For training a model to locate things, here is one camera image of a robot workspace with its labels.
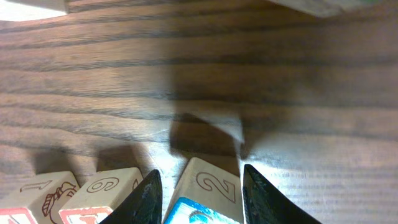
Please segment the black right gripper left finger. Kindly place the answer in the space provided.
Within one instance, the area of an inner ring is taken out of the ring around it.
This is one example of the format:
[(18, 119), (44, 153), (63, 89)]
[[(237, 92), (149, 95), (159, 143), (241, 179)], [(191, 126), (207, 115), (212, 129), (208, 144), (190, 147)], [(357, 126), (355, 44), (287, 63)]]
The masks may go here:
[(100, 224), (161, 224), (162, 198), (160, 172), (154, 169)]

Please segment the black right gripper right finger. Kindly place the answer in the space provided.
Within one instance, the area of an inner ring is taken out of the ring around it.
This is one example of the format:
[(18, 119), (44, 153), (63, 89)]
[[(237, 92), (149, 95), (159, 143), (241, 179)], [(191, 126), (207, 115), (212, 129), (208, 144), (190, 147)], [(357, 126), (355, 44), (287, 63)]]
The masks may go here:
[(250, 164), (244, 166), (243, 199), (248, 224), (320, 224)]

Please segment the red I block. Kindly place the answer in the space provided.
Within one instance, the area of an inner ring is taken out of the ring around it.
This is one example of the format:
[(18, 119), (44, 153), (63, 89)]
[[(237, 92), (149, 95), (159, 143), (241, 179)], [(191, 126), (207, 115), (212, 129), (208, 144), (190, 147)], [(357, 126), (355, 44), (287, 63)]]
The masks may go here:
[(59, 210), (59, 215), (64, 224), (100, 223), (142, 180), (137, 167), (97, 172)]

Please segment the blue 2 block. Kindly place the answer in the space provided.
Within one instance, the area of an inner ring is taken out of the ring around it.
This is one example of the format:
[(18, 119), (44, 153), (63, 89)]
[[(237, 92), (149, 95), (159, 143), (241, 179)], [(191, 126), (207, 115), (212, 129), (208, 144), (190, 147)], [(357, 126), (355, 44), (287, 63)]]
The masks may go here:
[(243, 222), (240, 178), (207, 161), (191, 158), (174, 190), (164, 223)]

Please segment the red A block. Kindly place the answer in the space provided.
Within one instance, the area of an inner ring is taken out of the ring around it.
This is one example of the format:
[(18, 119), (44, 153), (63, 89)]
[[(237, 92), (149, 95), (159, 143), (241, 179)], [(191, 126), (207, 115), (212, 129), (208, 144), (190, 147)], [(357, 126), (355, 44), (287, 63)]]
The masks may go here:
[(1, 224), (62, 223), (58, 212), (79, 189), (70, 171), (36, 175), (1, 200)]

